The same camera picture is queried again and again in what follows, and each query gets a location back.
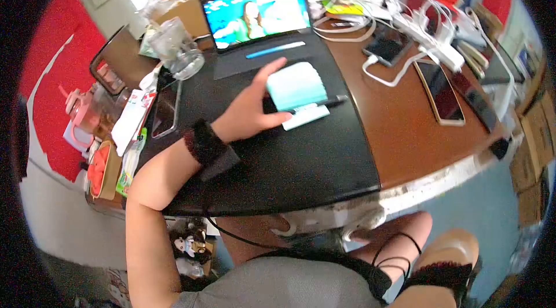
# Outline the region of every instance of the black desk mat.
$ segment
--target black desk mat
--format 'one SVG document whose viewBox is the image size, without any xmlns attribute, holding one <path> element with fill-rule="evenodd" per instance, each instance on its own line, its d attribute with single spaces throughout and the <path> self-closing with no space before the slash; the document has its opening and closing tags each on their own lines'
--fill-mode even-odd
<svg viewBox="0 0 556 308">
<path fill-rule="evenodd" d="M 311 49 L 312 57 L 305 60 L 319 72 L 328 95 L 348 94 L 328 48 L 319 40 Z M 280 56 L 276 53 L 273 59 Z M 215 81 L 216 54 L 207 53 L 205 58 L 201 71 L 183 81 L 180 129 L 198 118 L 214 121 L 257 72 Z M 273 108 L 266 99 L 265 112 Z M 138 169 L 179 138 L 178 131 L 160 139 L 149 137 Z M 279 126 L 231 145 L 241 162 L 207 182 L 192 177 L 163 211 L 165 215 L 202 215 L 206 211 L 211 216 L 273 214 L 329 205 L 380 189 L 370 147 L 351 102 L 291 131 Z"/>
</svg>

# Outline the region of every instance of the black pen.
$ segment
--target black pen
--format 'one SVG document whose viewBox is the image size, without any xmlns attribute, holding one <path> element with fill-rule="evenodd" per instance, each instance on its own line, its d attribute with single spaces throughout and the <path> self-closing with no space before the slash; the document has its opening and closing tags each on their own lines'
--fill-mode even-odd
<svg viewBox="0 0 556 308">
<path fill-rule="evenodd" d="M 349 99 L 349 97 L 344 96 L 344 95 L 335 96 L 334 98 L 329 98 L 329 99 L 327 99 L 325 101 L 322 101 L 322 102 L 311 103 L 311 104 L 303 105 L 302 107 L 299 107 L 299 108 L 288 110 L 288 112 L 292 115 L 295 115 L 299 111 L 310 109 L 310 108 L 316 108 L 316 107 L 319 107 L 321 105 L 325 105 L 327 108 L 333 108 L 335 106 L 340 105 L 341 103 L 344 103 L 348 99 Z"/>
</svg>

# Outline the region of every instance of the power strip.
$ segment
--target power strip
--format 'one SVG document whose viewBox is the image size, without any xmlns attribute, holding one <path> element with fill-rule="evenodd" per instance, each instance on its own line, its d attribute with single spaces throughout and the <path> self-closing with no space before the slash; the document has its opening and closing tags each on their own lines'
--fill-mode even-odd
<svg viewBox="0 0 556 308">
<path fill-rule="evenodd" d="M 418 41 L 427 50 L 432 50 L 431 54 L 435 55 L 438 60 L 440 60 L 444 65 L 446 65 L 452 72 L 459 72 L 462 69 L 465 60 L 463 56 L 453 48 L 449 41 L 453 39 L 453 33 L 450 38 L 450 33 L 447 33 L 445 29 L 447 26 L 443 26 L 439 35 L 441 35 L 441 40 L 438 41 L 434 37 L 430 36 L 425 32 L 425 28 L 414 22 L 411 17 L 406 14 L 395 14 L 392 16 L 394 26 L 400 29 L 401 32 L 410 35 L 414 40 Z"/>
</svg>

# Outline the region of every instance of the floor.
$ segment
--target floor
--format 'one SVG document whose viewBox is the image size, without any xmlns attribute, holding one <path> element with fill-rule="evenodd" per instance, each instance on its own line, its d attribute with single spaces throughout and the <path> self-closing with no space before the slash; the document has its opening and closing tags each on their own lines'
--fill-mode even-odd
<svg viewBox="0 0 556 308">
<path fill-rule="evenodd" d="M 508 165 L 498 163 L 465 184 L 434 200 L 408 209 L 404 214 L 417 210 L 426 210 L 433 216 L 433 229 L 429 241 L 453 227 L 465 228 L 477 236 L 483 258 L 483 270 L 473 285 L 471 297 L 482 304 L 506 276 L 510 256 L 518 241 L 517 199 L 513 192 Z M 397 216 L 399 214 L 391 215 L 389 218 Z M 357 244 L 352 243 L 350 246 L 354 249 Z M 95 281 L 90 277 L 98 275 L 99 269 L 75 265 L 63 260 L 54 263 L 56 270 L 51 271 L 51 274 L 55 276 L 56 283 L 61 283 L 61 289 L 68 291 L 70 296 L 81 292 L 81 296 L 105 298 L 104 292 L 99 291 L 98 287 L 75 286 L 76 283 L 94 283 Z M 213 266 L 219 273 L 224 273 L 233 267 L 221 239 L 217 244 L 217 259 Z M 81 277 L 88 279 L 77 280 L 75 276 L 80 274 Z M 386 293 L 387 301 L 395 297 L 400 286 L 401 281 L 395 283 Z"/>
<path fill-rule="evenodd" d="M 483 304 L 507 276 L 510 256 L 519 237 L 518 201 L 508 165 L 498 163 L 465 184 L 407 209 L 403 214 L 418 210 L 433 216 L 433 229 L 427 243 L 454 227 L 476 235 L 483 270 L 477 276 L 470 296 Z M 401 281 L 394 284 L 387 295 L 395 297 L 400 287 Z"/>
</svg>

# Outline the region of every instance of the blue floor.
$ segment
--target blue floor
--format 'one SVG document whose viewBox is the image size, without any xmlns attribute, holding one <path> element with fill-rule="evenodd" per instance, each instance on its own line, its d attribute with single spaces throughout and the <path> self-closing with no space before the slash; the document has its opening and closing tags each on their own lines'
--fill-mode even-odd
<svg viewBox="0 0 556 308">
<path fill-rule="evenodd" d="M 476 235 L 483 258 L 483 270 L 476 278 L 471 297 L 483 304 L 508 273 L 510 256 L 518 241 L 518 202 L 511 184 L 506 163 L 478 174 L 463 185 L 453 188 L 434 200 L 407 209 L 389 219 L 418 210 L 433 216 L 429 242 L 450 228 L 464 228 Z M 232 268 L 231 258 L 219 238 L 217 262 L 219 272 Z M 386 293 L 393 300 L 401 287 L 401 280 Z"/>
</svg>

